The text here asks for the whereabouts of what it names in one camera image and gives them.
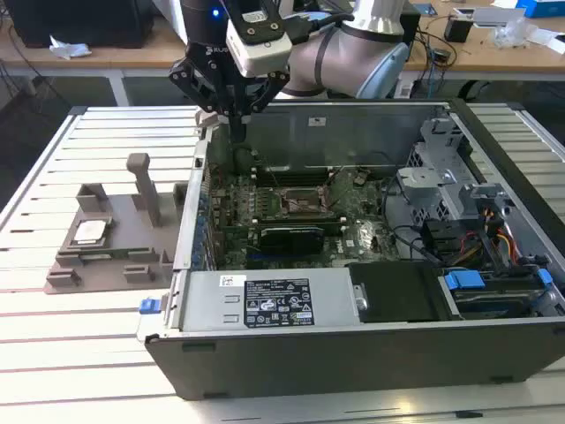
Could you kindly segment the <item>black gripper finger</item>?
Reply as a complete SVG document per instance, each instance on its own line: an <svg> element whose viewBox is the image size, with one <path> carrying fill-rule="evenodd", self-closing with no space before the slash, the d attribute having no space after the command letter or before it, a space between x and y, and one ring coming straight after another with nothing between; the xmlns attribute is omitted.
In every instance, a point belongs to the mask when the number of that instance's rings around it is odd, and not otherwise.
<svg viewBox="0 0 565 424"><path fill-rule="evenodd" d="M265 77L242 78L237 85L237 141L243 142L252 113L263 111L290 81L288 72L270 72Z"/></svg>
<svg viewBox="0 0 565 424"><path fill-rule="evenodd" d="M230 141L238 142L236 98L217 57L185 57L172 65L169 80L202 110L215 112L229 126Z"/></svg>

